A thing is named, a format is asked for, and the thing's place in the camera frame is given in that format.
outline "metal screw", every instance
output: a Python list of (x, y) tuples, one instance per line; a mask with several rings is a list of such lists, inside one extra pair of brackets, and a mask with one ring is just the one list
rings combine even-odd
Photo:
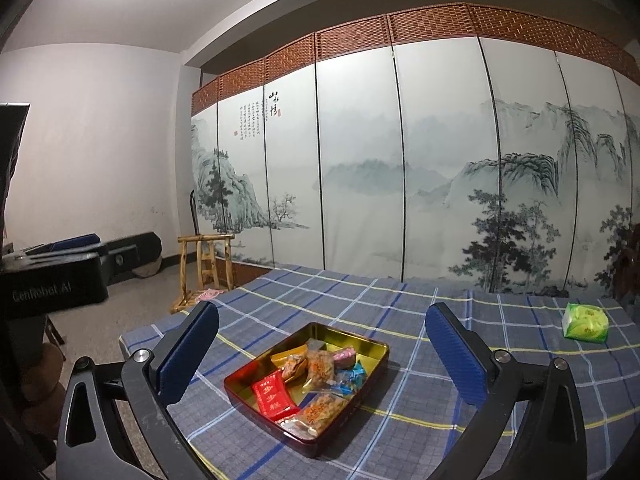
[(558, 370), (566, 370), (569, 367), (569, 365), (566, 363), (566, 361), (564, 359), (559, 358), (559, 357), (554, 359), (554, 366)]
[(143, 363), (149, 359), (150, 353), (146, 348), (141, 348), (133, 352), (133, 360), (137, 363)]
[(88, 365), (89, 365), (88, 357), (81, 357), (78, 359), (78, 361), (76, 361), (76, 368), (78, 370), (83, 370), (84, 368), (87, 368)]
[(494, 352), (495, 360), (499, 363), (508, 363), (511, 361), (511, 354), (506, 350), (496, 350)]

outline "wooden stool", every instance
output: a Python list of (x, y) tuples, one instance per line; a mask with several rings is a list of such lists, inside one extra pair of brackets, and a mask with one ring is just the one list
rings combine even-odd
[[(225, 269), (226, 289), (234, 288), (234, 274), (231, 264), (231, 240), (236, 235), (195, 235), (181, 236), (178, 238), (180, 248), (180, 296), (172, 304), (170, 312), (180, 312), (185, 308), (196, 304), (196, 298), (203, 293), (206, 285), (213, 282), (216, 289), (220, 290), (220, 278), (216, 263), (216, 242), (225, 243)], [(198, 268), (198, 290), (187, 289), (187, 245), (196, 244), (196, 264)]]

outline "blue checkered cloth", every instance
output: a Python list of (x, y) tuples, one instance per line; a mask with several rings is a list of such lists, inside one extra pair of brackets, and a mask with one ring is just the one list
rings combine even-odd
[[(471, 420), (424, 332), (424, 314), (445, 301), (491, 348), (546, 365), (561, 356), (577, 385), (588, 444), (589, 478), (615, 461), (640, 422), (640, 333), (613, 300), (607, 343), (565, 339), (568, 300), (444, 289), (427, 282), (361, 278), (285, 266), (218, 296), (220, 332), (182, 400), (168, 410), (188, 442), (221, 479), (420, 479), (433, 472)], [(125, 356), (153, 348), (186, 312), (123, 335)], [(305, 458), (233, 409), (223, 390), (230, 373), (311, 321), (389, 344), (390, 369), (320, 460)], [(483, 476), (496, 471), (524, 414), (510, 423)]]

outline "brown woven lattice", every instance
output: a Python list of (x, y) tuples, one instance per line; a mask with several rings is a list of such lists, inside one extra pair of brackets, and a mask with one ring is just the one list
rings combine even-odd
[(316, 32), (316, 59), (391, 44), (386, 14)]
[(216, 102), (218, 102), (218, 78), (209, 81), (191, 95), (191, 115), (194, 116)]
[(466, 4), (421, 7), (389, 15), (393, 43), (473, 36)]
[(264, 84), (264, 58), (223, 73), (218, 87), (218, 99), (225, 99)]
[(640, 82), (640, 70), (631, 54), (595, 33), (515, 10), (469, 6), (479, 36), (523, 43), (573, 54), (603, 64)]
[(315, 61), (314, 35), (309, 34), (286, 44), (265, 58), (264, 82), (273, 81), (303, 66), (311, 65)]

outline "metal tin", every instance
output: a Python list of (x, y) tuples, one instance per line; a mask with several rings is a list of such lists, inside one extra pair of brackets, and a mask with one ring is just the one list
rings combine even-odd
[[(358, 353), (357, 360), (367, 371), (367, 380), (317, 438), (305, 440), (285, 431), (260, 413), (251, 385), (276, 370), (270, 360), (271, 355), (303, 345), (310, 338), (324, 341), (327, 349), (333, 351), (353, 346)], [(375, 384), (380, 384), (379, 378), (386, 371), (388, 358), (389, 345), (386, 343), (313, 322), (227, 376), (224, 381), (225, 390), (231, 404), (250, 421), (297, 452), (313, 458), (322, 453), (322, 450), (336, 439), (338, 429), (348, 420), (370, 389)], [(287, 385), (289, 394), (296, 404), (300, 404), (305, 397), (302, 392), (303, 383), (304, 380), (298, 380), (291, 386)]]

